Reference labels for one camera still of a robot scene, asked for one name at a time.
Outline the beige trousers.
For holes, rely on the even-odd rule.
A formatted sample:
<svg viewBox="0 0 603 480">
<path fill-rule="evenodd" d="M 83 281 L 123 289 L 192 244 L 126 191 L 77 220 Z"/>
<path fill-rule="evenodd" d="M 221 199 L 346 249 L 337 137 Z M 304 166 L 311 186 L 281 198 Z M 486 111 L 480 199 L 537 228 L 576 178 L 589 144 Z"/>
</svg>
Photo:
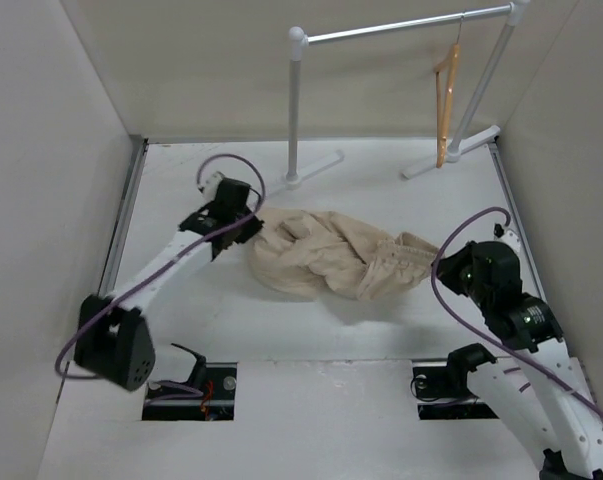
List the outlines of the beige trousers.
<svg viewBox="0 0 603 480">
<path fill-rule="evenodd" d="M 402 294 L 430 276 L 439 248 L 409 232 L 394 237 L 334 211 L 263 208 L 248 264 L 263 285 L 305 299 L 326 289 L 371 301 Z"/>
</svg>

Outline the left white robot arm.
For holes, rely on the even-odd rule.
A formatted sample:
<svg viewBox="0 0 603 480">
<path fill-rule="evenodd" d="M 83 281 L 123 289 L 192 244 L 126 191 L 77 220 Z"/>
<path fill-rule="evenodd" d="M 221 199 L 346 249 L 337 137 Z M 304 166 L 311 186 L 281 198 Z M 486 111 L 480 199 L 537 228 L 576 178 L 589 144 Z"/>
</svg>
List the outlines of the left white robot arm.
<svg viewBox="0 0 603 480">
<path fill-rule="evenodd" d="M 129 392 L 167 380 L 183 398 L 202 393 L 206 376 L 195 355 L 161 339 L 158 315 L 184 280 L 263 226 L 248 205 L 248 183 L 215 173 L 202 192 L 206 203 L 154 259 L 122 286 L 84 299 L 73 343 L 77 366 Z"/>
</svg>

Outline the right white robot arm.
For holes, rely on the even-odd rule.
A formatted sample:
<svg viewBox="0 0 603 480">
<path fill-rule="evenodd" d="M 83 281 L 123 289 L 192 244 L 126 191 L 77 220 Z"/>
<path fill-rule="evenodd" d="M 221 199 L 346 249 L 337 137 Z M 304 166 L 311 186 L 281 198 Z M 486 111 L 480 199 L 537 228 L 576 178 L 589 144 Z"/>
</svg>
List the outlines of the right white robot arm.
<svg viewBox="0 0 603 480">
<path fill-rule="evenodd" d="M 524 292 L 517 253 L 499 241 L 471 241 L 452 256 L 436 256 L 431 283 L 472 300 L 490 331 L 485 343 L 448 355 L 447 388 L 486 403 L 524 447 L 540 478 L 603 479 L 603 414 L 579 384 L 552 310 Z M 485 344 L 515 361 L 534 401 L 513 385 Z"/>
</svg>

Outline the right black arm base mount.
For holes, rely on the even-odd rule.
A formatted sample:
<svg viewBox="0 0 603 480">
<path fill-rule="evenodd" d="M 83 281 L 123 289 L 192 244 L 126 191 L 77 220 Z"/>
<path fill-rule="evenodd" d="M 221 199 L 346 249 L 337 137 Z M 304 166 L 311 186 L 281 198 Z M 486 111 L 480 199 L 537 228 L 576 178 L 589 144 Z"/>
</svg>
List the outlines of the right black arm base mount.
<svg viewBox="0 0 603 480">
<path fill-rule="evenodd" d="M 410 390 L 422 421 L 497 419 L 490 407 L 450 379 L 441 361 L 412 363 Z"/>
</svg>

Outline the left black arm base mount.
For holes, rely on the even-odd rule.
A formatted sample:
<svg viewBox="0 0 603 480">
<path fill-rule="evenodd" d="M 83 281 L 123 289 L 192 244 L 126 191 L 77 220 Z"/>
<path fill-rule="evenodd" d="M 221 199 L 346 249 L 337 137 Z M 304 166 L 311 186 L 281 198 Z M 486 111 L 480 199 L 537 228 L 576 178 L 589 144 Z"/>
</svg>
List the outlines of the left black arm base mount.
<svg viewBox="0 0 603 480">
<path fill-rule="evenodd" d="M 237 392 L 236 363 L 208 363 L 195 369 L 189 383 L 151 383 L 142 421 L 233 421 Z"/>
</svg>

